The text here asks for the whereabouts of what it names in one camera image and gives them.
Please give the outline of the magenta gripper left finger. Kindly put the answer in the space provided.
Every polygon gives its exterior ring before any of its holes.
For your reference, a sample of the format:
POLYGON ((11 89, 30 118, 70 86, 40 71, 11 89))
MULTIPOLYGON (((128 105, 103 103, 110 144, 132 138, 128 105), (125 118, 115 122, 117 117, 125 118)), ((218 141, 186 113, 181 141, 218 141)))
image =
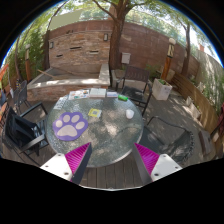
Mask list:
POLYGON ((41 169, 79 185, 91 153, 91 143, 87 143, 66 154, 57 153, 41 169))

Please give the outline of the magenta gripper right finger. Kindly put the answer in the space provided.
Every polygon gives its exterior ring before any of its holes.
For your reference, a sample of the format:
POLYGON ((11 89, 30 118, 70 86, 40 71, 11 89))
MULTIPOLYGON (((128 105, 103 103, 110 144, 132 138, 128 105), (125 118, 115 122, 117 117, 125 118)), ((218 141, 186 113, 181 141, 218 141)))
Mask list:
POLYGON ((157 154, 137 143, 134 144, 132 153, 144 185, 182 169, 182 167, 167 154, 157 154))

